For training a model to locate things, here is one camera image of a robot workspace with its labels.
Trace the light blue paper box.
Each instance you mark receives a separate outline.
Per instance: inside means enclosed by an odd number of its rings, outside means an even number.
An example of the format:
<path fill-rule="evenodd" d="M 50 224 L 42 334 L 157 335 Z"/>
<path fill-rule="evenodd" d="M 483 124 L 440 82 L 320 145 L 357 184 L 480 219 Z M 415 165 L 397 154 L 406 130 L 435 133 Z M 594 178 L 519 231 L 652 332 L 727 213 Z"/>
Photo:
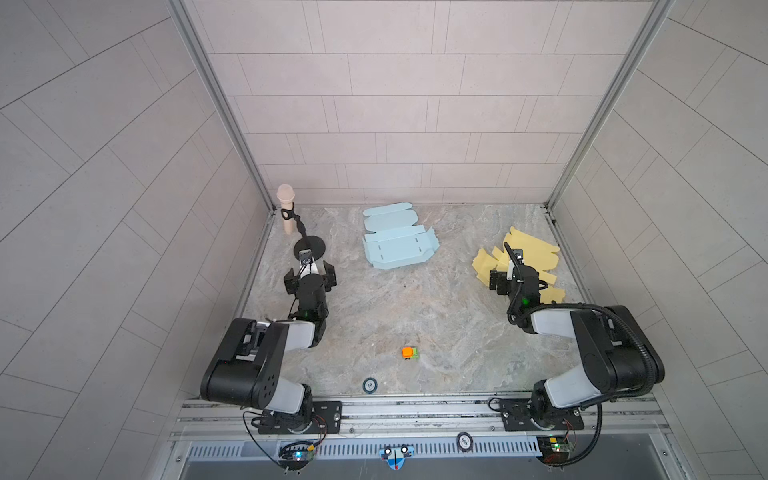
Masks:
<path fill-rule="evenodd" d="M 364 252 L 376 269 L 391 270 L 424 263 L 439 249 L 433 228 L 418 225 L 411 203 L 403 202 L 366 209 L 363 212 Z"/>

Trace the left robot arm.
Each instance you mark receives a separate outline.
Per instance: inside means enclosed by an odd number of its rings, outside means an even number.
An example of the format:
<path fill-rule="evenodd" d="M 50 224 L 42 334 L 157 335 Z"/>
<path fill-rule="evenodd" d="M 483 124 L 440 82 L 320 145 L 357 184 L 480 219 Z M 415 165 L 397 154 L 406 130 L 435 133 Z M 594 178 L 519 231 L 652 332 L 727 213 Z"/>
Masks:
<path fill-rule="evenodd" d="M 335 267 L 313 262 L 284 277 L 298 308 L 282 320 L 237 318 L 224 334 L 205 371 L 200 397 L 206 401 L 254 408 L 289 429 L 313 422 L 311 387 L 281 377 L 285 354 L 317 346 L 326 330 L 326 294 L 337 285 Z"/>

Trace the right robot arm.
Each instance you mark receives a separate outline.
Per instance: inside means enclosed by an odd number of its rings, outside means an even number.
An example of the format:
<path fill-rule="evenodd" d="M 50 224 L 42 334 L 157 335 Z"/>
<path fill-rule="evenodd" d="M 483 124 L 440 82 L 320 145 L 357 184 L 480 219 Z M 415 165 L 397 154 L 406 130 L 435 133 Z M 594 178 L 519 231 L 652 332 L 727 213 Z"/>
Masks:
<path fill-rule="evenodd" d="M 509 299 L 507 321 L 531 335 L 576 342 L 580 363 L 532 390 L 530 418 L 544 427 L 576 408 L 643 396 L 665 378 L 663 362 L 622 305 L 542 302 L 546 283 L 527 265 L 488 274 L 489 289 Z"/>

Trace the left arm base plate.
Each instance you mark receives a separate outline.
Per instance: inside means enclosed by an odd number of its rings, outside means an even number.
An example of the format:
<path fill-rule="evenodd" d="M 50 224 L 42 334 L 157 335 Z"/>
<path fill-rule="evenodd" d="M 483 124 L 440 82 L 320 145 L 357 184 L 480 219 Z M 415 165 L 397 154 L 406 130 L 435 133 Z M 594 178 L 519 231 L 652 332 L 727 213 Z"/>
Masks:
<path fill-rule="evenodd" d="M 342 416 L 341 401 L 313 401 L 296 414 L 265 410 L 258 420 L 260 435 L 338 434 Z"/>

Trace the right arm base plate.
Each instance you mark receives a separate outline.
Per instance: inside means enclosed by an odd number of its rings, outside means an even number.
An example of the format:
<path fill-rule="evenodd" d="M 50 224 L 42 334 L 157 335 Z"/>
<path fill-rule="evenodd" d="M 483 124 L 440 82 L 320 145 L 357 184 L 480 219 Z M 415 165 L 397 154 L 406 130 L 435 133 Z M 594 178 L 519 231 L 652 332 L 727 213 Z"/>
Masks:
<path fill-rule="evenodd" d="M 533 400 L 499 399 L 495 409 L 501 415 L 504 430 L 512 431 L 580 431 L 585 428 L 578 407 L 559 409 Z"/>

